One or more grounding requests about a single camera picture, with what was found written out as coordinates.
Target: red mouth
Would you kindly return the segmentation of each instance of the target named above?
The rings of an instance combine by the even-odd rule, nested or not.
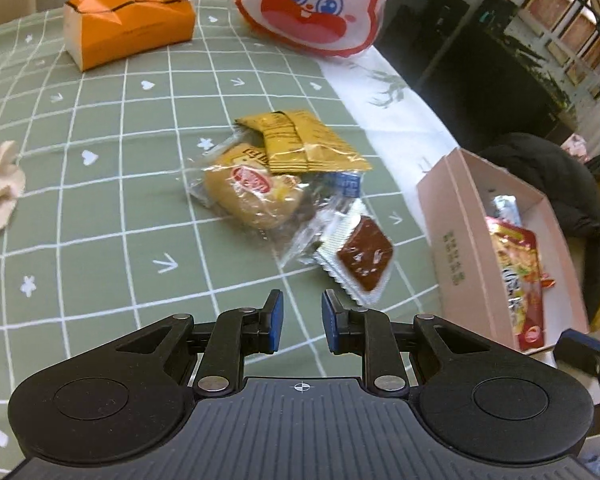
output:
[[[304,17],[302,7],[293,0],[262,0],[260,11],[273,27],[310,43],[333,43],[347,31],[347,22],[340,16],[311,12]]]

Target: pink box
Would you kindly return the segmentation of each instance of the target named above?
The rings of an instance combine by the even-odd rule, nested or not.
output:
[[[449,321],[510,348],[513,335],[507,293],[487,229],[483,203],[493,194],[514,195],[526,229],[536,234],[542,271],[555,278],[544,291],[542,352],[567,328],[589,331],[567,243],[547,197],[506,170],[466,150],[444,156],[418,184],[434,264]]]

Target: table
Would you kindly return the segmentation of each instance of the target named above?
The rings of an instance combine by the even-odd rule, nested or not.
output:
[[[174,313],[212,321],[279,288],[280,352],[248,358],[245,374],[360,374],[324,339],[320,294],[340,290],[328,275],[282,269],[184,193],[184,160],[239,116],[307,108],[368,157],[365,201],[397,250],[378,308],[440,311],[414,183],[455,146],[446,128],[375,49],[316,60],[250,36],[224,0],[195,7],[192,41],[85,74],[62,50],[61,10],[0,26],[0,142],[19,143],[27,176],[0,234],[0,477],[22,458],[6,418],[17,384]]]

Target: cartoon plush pillow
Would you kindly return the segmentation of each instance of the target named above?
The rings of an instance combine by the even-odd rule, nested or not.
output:
[[[326,56],[351,56],[374,42],[386,0],[235,0],[256,30]]]

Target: yellow snack wrapper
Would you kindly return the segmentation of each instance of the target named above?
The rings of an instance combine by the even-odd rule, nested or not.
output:
[[[88,70],[115,59],[193,36],[189,0],[69,0],[64,42],[76,65]]]
[[[204,170],[209,197],[247,225],[271,229],[284,223],[302,198],[300,178],[273,175],[267,154],[242,142]]]
[[[306,110],[270,112],[236,122],[262,133],[273,173],[372,169],[359,152]]]

